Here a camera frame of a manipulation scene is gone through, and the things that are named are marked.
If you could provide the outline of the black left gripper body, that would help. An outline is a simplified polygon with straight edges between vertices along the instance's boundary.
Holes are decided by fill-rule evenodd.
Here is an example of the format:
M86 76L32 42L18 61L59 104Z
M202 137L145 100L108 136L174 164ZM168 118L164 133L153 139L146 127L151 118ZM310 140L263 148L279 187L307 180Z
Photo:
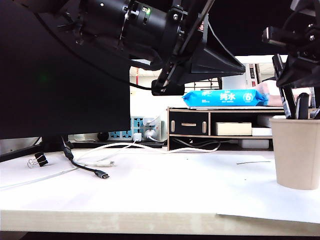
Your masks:
M200 42L203 20L209 16L213 0L174 0L168 11L168 29L164 37L170 40L164 47L168 59L158 77L159 92L183 92L185 84L209 77L208 74L191 73L191 58Z

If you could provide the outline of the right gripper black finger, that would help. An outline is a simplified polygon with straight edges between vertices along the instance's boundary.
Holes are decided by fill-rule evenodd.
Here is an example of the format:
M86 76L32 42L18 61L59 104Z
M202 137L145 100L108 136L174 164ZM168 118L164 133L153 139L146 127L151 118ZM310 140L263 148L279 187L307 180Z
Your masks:
M278 88L320 87L320 61L288 55L283 71L276 81Z

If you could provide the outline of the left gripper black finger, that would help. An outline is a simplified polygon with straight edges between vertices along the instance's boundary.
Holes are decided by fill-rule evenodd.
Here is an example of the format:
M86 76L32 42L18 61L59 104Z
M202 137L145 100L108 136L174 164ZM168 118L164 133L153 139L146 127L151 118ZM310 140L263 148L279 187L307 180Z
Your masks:
M246 67L222 44L214 33L209 16L203 20L203 31L191 57L192 74L242 75Z

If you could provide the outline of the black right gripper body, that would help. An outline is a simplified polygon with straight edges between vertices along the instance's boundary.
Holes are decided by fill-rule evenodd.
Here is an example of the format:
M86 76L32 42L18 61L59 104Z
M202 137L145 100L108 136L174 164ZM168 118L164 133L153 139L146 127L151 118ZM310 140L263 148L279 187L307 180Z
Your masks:
M320 63L320 2L318 0L293 0L290 4L292 14L283 27L268 26L262 33L264 43L283 47L288 55L312 64ZM312 17L310 23L302 31L288 29L290 21L297 14Z

